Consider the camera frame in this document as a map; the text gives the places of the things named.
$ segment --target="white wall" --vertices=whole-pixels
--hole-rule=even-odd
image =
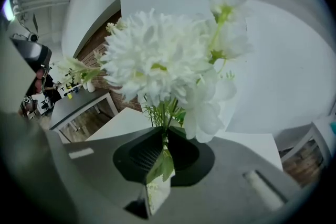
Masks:
[[[286,147],[312,120],[330,112],[336,97],[334,40],[320,0],[265,1],[274,5],[249,1],[253,15],[247,29],[255,53],[249,57],[245,86],[237,76],[242,95],[227,130],[273,133],[277,144]],[[151,7],[210,16],[207,0],[121,0],[121,7],[123,16]]]
[[[88,40],[87,32],[98,29],[92,25],[117,0],[71,0],[62,32],[62,51],[65,56],[76,55]]]

